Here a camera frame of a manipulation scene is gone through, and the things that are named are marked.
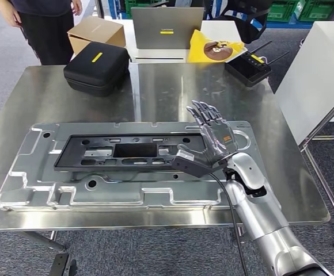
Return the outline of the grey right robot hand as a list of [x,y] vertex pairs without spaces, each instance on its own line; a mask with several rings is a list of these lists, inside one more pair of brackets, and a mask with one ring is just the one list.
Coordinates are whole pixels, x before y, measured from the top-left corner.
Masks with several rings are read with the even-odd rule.
[[187,106],[199,127],[205,149],[192,150],[184,144],[179,144],[178,150],[196,163],[212,167],[213,165],[228,158],[238,151],[238,145],[228,121],[215,106],[206,102],[193,100],[192,106]]

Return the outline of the person's right hand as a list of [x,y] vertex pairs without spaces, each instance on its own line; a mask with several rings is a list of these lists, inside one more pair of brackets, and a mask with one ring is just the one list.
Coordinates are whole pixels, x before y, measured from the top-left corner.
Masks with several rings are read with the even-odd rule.
[[21,21],[20,15],[13,6],[7,6],[0,9],[3,18],[10,26],[20,28]]

